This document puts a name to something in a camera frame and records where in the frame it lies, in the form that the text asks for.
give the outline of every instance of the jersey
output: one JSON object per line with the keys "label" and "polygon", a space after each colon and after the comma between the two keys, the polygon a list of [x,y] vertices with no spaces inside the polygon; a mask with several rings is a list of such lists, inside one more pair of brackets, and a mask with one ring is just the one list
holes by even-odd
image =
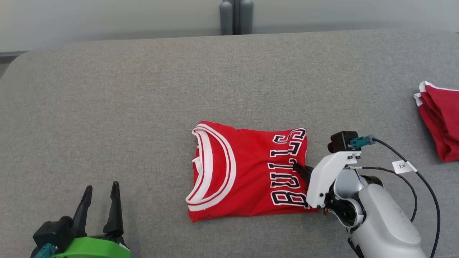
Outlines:
{"label": "jersey", "polygon": [[194,188],[187,196],[193,222],[229,216],[315,212],[293,164],[305,164],[305,128],[268,132],[208,121],[192,130]]}

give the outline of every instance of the red fabric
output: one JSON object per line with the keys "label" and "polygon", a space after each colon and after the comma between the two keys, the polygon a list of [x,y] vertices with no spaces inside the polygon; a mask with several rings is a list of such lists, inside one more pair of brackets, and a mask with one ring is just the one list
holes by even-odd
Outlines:
{"label": "red fabric", "polygon": [[316,212],[307,185],[293,171],[304,165],[306,130],[266,132],[200,122],[193,159],[195,188],[186,201],[193,222],[228,216]]}
{"label": "red fabric", "polygon": [[420,85],[421,117],[430,130],[444,162],[459,160],[459,90]]}

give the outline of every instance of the dark red folded cloth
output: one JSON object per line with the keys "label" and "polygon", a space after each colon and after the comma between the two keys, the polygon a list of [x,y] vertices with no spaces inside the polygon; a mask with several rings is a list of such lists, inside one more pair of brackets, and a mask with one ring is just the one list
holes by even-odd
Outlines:
{"label": "dark red folded cloth", "polygon": [[459,160],[459,90],[438,88],[426,81],[419,90],[414,98],[438,155],[445,162]]}

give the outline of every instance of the gray table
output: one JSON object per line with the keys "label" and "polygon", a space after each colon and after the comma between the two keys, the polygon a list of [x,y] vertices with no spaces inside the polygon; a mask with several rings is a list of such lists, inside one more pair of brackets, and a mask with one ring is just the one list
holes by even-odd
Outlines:
{"label": "gray table", "polygon": [[[0,250],[26,257],[47,220],[73,216],[94,186],[87,232],[101,233],[107,189],[121,185],[133,257],[355,257],[344,228],[321,214],[191,223],[192,127],[308,130],[308,165],[330,135],[355,130],[397,148],[442,209],[437,257],[459,256],[459,163],[442,163],[413,94],[421,81],[459,89],[459,35],[370,30],[83,42],[23,54],[0,81]],[[360,164],[390,168],[382,146]],[[370,171],[406,214],[409,188]],[[413,174],[414,222],[430,253],[433,200]]]}

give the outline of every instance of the white robotic arm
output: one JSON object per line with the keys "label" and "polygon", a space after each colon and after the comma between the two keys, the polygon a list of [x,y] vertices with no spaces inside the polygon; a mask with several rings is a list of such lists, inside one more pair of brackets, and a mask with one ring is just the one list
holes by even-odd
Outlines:
{"label": "white robotic arm", "polygon": [[426,258],[418,231],[381,181],[349,169],[361,151],[352,150],[346,142],[357,134],[338,134],[335,141],[332,136],[335,145],[329,145],[335,153],[324,157],[311,172],[307,203],[338,217],[360,258]]}

